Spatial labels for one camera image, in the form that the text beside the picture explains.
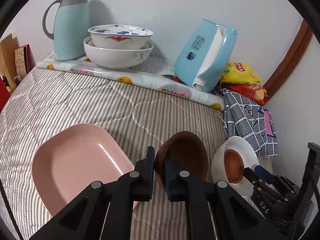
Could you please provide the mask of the patterned book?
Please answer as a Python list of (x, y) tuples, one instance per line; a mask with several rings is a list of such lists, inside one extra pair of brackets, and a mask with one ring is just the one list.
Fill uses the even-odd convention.
[(28, 44), (15, 49), (14, 61), (17, 77), (22, 81), (35, 66), (30, 46)]

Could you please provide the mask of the red snack bag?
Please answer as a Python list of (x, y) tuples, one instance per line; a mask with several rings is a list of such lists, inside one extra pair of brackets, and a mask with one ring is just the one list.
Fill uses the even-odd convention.
[(267, 91), (263, 86), (252, 84), (252, 85), (237, 85), (237, 84), (228, 84), (223, 83), (222, 86), (228, 90), (239, 93), (248, 99), (254, 101), (259, 105), (266, 104), (266, 98), (268, 97)]

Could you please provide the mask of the striped quilted table cover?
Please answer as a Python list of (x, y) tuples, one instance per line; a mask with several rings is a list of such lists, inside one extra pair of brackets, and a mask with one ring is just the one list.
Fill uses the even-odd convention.
[(155, 90), (94, 76), (34, 68), (1, 112), (1, 181), (14, 214), (1, 218), (14, 238), (29, 239), (51, 216), (33, 183), (31, 165), (42, 143), (70, 126), (106, 130), (132, 162), (180, 131), (196, 134), (209, 159), (225, 142), (223, 113)]

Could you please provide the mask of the light blue thermos jug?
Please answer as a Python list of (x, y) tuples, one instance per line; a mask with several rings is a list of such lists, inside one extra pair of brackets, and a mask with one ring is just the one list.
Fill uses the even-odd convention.
[(57, 61), (78, 59), (85, 54), (83, 40), (88, 36), (89, 6), (88, 0), (56, 0), (58, 4), (53, 32), (47, 29), (47, 8), (42, 18), (45, 35), (54, 41), (54, 57)]

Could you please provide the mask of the pink square plate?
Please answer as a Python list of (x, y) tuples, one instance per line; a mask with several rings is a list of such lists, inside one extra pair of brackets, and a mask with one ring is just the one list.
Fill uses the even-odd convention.
[(107, 184), (134, 168), (104, 129), (78, 124), (38, 148), (32, 178), (46, 209), (55, 216), (93, 181)]

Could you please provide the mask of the blue patterned ceramic bowl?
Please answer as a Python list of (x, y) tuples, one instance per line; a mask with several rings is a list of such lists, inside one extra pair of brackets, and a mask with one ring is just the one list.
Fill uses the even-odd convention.
[(106, 49), (138, 50), (153, 36), (153, 32), (130, 25), (107, 24), (88, 29), (95, 47)]

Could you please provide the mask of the brown wooden door frame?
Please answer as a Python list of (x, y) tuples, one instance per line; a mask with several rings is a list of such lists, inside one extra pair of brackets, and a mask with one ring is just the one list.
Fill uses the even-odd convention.
[(307, 22), (303, 20), (299, 31), (283, 60), (280, 64), (278, 64), (272, 75), (263, 85), (268, 94), (266, 101), (269, 101), (272, 96), (276, 94), (276, 92), (281, 88), (281, 86), (298, 66), (310, 44), (312, 35), (312, 30)]

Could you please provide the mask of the light blue electric kettle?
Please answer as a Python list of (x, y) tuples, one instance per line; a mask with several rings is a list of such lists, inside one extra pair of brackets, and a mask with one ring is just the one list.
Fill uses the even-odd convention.
[(225, 70), (238, 37), (235, 28), (202, 20), (174, 64), (174, 73), (185, 85), (211, 92)]

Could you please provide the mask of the grey checkered cloth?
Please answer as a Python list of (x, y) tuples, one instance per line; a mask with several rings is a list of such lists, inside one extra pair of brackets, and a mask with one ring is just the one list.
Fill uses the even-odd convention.
[(277, 135), (270, 111), (231, 90), (224, 89), (222, 94), (226, 137), (242, 137), (251, 145), (258, 158), (278, 156)]

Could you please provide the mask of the fruit print rolled mat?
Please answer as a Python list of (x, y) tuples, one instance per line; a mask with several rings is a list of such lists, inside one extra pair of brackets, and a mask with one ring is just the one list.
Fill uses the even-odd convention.
[(91, 62), (87, 56), (71, 61), (57, 61), (54, 59), (53, 53), (36, 64), (36, 67), (41, 69), (58, 70), (127, 83), (191, 100), (217, 110), (224, 110), (222, 96), (201, 92), (179, 82), (173, 74), (173, 66), (174, 64), (170, 61), (149, 56), (143, 63), (135, 67), (114, 70), (103, 68)]

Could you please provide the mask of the wooden board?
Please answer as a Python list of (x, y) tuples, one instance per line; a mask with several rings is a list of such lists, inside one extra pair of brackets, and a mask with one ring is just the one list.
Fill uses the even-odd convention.
[(15, 68), (15, 50), (18, 48), (17, 38), (9, 34), (1, 39), (0, 60), (1, 60), (1, 76), (7, 78), (10, 86), (9, 93), (12, 94), (17, 85), (14, 78), (17, 76)]

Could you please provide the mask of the small brown wooden bowl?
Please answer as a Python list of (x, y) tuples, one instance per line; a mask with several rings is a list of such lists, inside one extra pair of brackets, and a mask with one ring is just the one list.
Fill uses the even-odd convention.
[(243, 179), (244, 163), (238, 152), (228, 149), (224, 153), (224, 165), (230, 183), (237, 184)]

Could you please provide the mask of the large white ceramic bowl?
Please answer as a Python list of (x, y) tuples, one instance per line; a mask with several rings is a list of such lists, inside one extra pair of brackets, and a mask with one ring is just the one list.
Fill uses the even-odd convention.
[(85, 38), (83, 44), (89, 60), (108, 69), (127, 69), (137, 66), (149, 57), (154, 48), (151, 40), (139, 50), (98, 48), (93, 45), (91, 37)]

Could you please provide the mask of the yellow chip bag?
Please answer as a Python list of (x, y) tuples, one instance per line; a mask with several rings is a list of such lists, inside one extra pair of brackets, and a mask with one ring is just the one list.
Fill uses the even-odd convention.
[(227, 63), (220, 77), (220, 82), (236, 85), (263, 83), (257, 71), (245, 63)]

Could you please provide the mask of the red paper shopping bag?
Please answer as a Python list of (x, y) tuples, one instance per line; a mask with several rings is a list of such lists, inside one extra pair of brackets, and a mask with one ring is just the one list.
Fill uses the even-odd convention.
[(3, 83), (2, 79), (0, 79), (0, 112), (4, 108), (5, 104), (10, 98), (10, 93), (7, 90), (5, 84)]

